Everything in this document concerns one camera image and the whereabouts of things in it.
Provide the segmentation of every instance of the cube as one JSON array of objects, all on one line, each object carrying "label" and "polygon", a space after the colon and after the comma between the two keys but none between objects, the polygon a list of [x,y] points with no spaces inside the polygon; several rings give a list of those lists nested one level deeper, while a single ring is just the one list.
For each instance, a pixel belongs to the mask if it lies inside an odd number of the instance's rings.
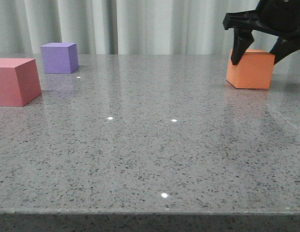
[{"label": "cube", "polygon": [[45,73],[73,73],[79,67],[76,43],[48,43],[40,49]]},{"label": "cube", "polygon": [[271,53],[248,49],[239,64],[233,65],[229,59],[226,80],[235,88],[268,89],[274,61],[275,55]]},{"label": "cube", "polygon": [[0,106],[24,106],[42,93],[32,58],[0,58]]}]

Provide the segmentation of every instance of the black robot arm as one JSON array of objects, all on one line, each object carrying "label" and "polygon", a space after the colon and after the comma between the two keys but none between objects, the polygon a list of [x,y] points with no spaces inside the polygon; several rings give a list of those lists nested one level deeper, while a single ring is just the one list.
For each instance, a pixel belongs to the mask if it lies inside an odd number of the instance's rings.
[{"label": "black robot arm", "polygon": [[300,0],[260,0],[255,10],[227,13],[223,25],[225,30],[234,28],[233,65],[254,42],[253,30],[278,36],[270,51],[275,64],[300,50]]}]

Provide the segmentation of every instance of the curtain fold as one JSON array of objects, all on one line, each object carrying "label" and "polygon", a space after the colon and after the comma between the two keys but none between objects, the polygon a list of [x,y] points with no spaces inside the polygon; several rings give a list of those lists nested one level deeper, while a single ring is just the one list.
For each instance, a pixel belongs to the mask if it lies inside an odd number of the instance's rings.
[{"label": "curtain fold", "polygon": [[[50,42],[77,43],[81,54],[227,54],[226,12],[259,0],[0,0],[0,53],[40,53]],[[276,37],[254,32],[251,48]]]}]

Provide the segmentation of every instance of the granite countertop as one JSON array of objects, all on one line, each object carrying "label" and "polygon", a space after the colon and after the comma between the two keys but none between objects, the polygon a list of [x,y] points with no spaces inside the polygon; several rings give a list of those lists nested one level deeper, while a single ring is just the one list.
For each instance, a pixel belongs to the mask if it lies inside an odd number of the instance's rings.
[{"label": "granite countertop", "polygon": [[269,90],[226,56],[1,57],[36,58],[43,93],[0,107],[0,212],[300,214],[300,53]]}]

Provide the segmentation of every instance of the orange cube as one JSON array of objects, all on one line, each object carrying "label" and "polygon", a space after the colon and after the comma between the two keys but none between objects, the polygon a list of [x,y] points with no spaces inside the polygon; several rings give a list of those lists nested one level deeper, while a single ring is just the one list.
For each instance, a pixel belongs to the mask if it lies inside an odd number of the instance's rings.
[{"label": "orange cube", "polygon": [[35,59],[0,58],[0,106],[24,106],[41,93]]},{"label": "orange cube", "polygon": [[229,59],[226,80],[235,88],[268,89],[274,61],[275,55],[271,53],[248,49],[238,65]]}]

